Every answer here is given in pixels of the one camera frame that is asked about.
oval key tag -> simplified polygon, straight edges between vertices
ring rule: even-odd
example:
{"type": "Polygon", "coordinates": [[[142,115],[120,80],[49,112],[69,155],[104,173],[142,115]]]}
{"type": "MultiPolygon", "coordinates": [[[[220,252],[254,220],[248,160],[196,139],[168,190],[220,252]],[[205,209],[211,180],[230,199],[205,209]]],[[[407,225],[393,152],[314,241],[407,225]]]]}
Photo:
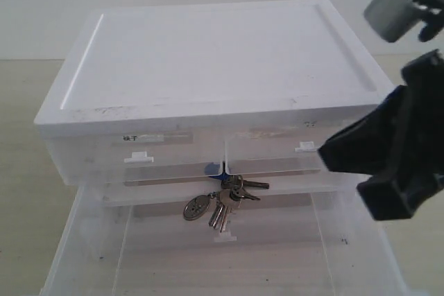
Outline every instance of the oval key tag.
{"type": "Polygon", "coordinates": [[[210,207],[210,197],[208,195],[198,195],[190,200],[183,209],[183,218],[187,221],[193,221],[200,218],[210,207]]]}

beige tabletop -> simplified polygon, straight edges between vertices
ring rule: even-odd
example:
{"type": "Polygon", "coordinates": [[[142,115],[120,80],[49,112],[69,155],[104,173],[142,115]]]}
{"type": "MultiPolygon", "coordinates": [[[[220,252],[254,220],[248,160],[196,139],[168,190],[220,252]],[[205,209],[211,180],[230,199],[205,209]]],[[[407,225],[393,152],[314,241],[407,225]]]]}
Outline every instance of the beige tabletop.
{"type": "MultiPolygon", "coordinates": [[[[395,83],[415,55],[377,56],[395,83]]],[[[38,295],[76,189],[66,187],[33,128],[62,61],[0,61],[0,295],[38,295]]],[[[384,223],[414,290],[444,294],[444,193],[411,220],[384,223]]]]}

table surface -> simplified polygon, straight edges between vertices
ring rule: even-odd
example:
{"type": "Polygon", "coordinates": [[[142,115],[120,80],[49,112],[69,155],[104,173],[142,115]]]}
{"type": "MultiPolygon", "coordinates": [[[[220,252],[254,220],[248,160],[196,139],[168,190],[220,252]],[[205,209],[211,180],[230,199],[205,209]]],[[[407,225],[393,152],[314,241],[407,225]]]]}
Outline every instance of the table surface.
{"type": "MultiPolygon", "coordinates": [[[[389,78],[417,55],[375,59],[389,78]]],[[[0,295],[38,295],[76,188],[66,187],[33,127],[61,60],[0,61],[0,295]]],[[[444,291],[444,193],[411,220],[384,223],[402,274],[414,290],[444,291]]]]}

white lid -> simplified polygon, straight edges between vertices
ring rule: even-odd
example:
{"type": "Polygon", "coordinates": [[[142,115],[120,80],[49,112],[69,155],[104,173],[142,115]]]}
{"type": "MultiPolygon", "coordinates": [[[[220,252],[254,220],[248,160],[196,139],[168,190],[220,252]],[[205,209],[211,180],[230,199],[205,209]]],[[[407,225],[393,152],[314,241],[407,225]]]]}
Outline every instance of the white lid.
{"type": "Polygon", "coordinates": [[[168,130],[375,105],[391,88],[328,0],[99,10],[35,123],[45,137],[168,130]]]}

open drawer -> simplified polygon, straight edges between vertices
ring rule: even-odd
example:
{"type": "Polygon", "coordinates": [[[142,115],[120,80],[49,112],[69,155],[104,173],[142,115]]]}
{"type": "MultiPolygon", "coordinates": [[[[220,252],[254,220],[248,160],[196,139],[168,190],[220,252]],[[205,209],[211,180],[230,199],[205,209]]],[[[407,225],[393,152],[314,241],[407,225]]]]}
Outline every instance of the open drawer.
{"type": "Polygon", "coordinates": [[[262,180],[224,234],[182,218],[214,180],[80,187],[42,295],[408,295],[358,176],[262,180]]]}

